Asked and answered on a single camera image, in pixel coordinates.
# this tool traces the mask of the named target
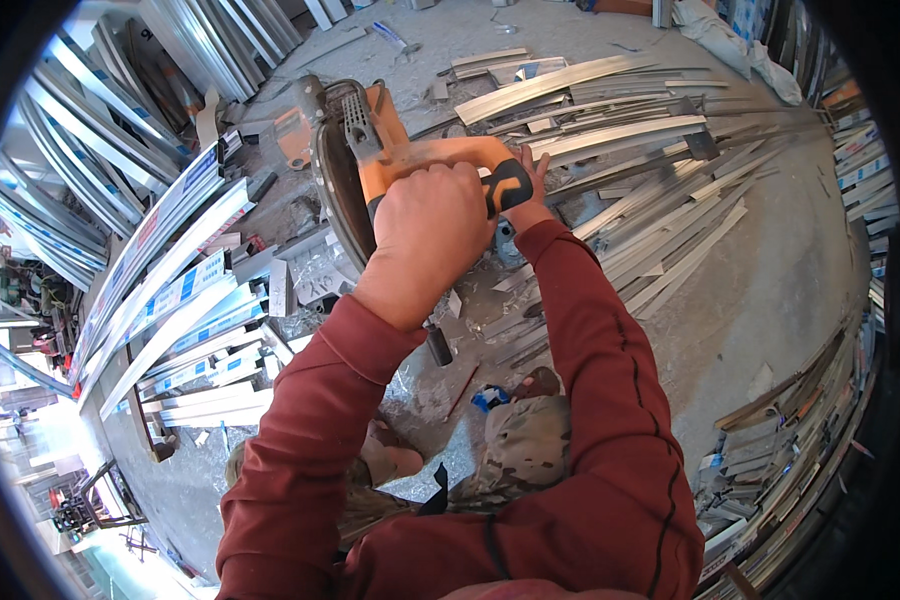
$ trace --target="chop saw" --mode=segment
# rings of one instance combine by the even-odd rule
[[[373,215],[387,189],[418,169],[469,162],[485,168],[486,217],[528,201],[533,182],[499,139],[456,137],[411,142],[382,79],[364,89],[353,79],[326,86],[307,75],[297,82],[300,108],[312,129],[310,151],[317,194],[336,237],[363,271],[376,250]],[[427,344],[439,366],[453,361],[444,333],[428,318]]]

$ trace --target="dusty floor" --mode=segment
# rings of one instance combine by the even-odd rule
[[[715,79],[731,83],[720,95],[776,103],[762,81],[748,83],[676,30],[655,29],[644,17],[583,13],[573,4],[523,0],[495,9],[483,0],[455,0],[416,12],[378,2],[338,22],[333,30],[311,31],[297,52],[309,53],[316,45],[333,43],[342,31],[369,27],[374,20],[422,47],[409,56],[399,55],[384,39],[369,34],[311,62],[305,70],[299,68],[297,54],[291,54],[237,122],[285,112],[293,105],[293,81],[309,71],[324,82],[354,78],[368,85],[385,79],[408,132],[413,133],[452,116],[454,104],[492,89],[485,78],[479,78],[452,85],[448,102],[426,98],[424,92],[434,75],[452,59],[520,46],[537,57],[563,56],[572,64],[647,50],[664,66],[710,67]],[[498,23],[515,25],[518,32],[495,34],[493,26]],[[247,174],[274,170],[280,178],[237,229],[275,244],[312,227],[319,209],[313,203],[316,192],[309,170],[290,172],[282,155],[266,143],[240,152]],[[819,137],[794,144],[781,154],[773,162],[780,173],[745,194],[748,212],[743,220],[713,247],[676,295],[643,323],[691,478],[716,441],[714,420],[745,402],[750,382],[763,363],[772,368],[774,380],[789,376],[824,341],[848,304],[854,281],[851,244],[831,152],[831,142],[820,128]],[[858,259],[857,266],[862,264]],[[438,463],[446,466],[451,485],[471,473],[480,451],[484,417],[468,405],[468,398],[485,383],[510,388],[523,373],[551,364],[548,352],[518,369],[493,367],[484,360],[519,333],[519,329],[511,330],[489,341],[476,333],[480,325],[498,319],[508,309],[505,306],[515,304],[511,294],[491,289],[505,276],[495,257],[480,260],[455,286],[463,300],[459,319],[446,314],[444,304],[436,311],[457,352],[455,362],[436,368],[428,350],[421,347],[387,388],[384,413],[428,463],[419,475],[393,482],[386,490],[425,500],[437,488],[431,477]],[[310,328],[317,322],[306,320]],[[285,331],[303,330],[299,321],[284,325]],[[481,365],[468,393],[449,422],[442,423],[449,402],[476,362]],[[224,491],[226,461],[220,431],[214,430],[207,445],[196,448],[193,438],[199,432],[185,430],[180,450],[157,464],[141,454],[129,434],[128,418],[114,414],[102,426],[97,419],[97,437],[109,443],[120,461],[155,533],[207,579],[216,581],[213,557],[223,533],[217,505]],[[231,444],[250,433],[229,431]]]

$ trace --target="camouflage pants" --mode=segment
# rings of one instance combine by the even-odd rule
[[[564,481],[570,403],[563,395],[540,395],[497,406],[486,417],[483,438],[486,447],[476,471],[450,489],[448,513],[489,515]],[[421,506],[362,485],[367,481],[359,476],[365,456],[361,453],[347,472],[346,508],[336,523],[341,546],[349,546],[373,525]]]

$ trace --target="person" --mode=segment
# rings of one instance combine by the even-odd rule
[[[518,158],[533,197],[504,217],[536,275],[566,390],[564,474],[491,510],[405,510],[337,559],[347,471],[385,387],[496,227],[472,165],[433,165],[390,186],[375,216],[377,250],[356,289],[274,382],[273,403],[221,501],[218,598],[693,594],[704,537],[650,343],[593,252],[543,204],[547,159],[535,169],[526,147]],[[512,403],[505,421],[521,421],[511,417],[535,400]],[[510,434],[522,431],[509,429],[505,442],[521,444]],[[516,468],[499,467],[504,476]]]

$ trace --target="maroon sweatshirt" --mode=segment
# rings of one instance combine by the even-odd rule
[[[647,336],[562,224],[540,222],[516,245],[536,273],[570,399],[570,476],[500,510],[492,546],[513,579],[689,598],[704,537]],[[344,473],[385,386],[425,337],[347,295],[283,369],[220,505],[218,598],[440,598],[501,579],[479,514],[398,515],[333,562]]]

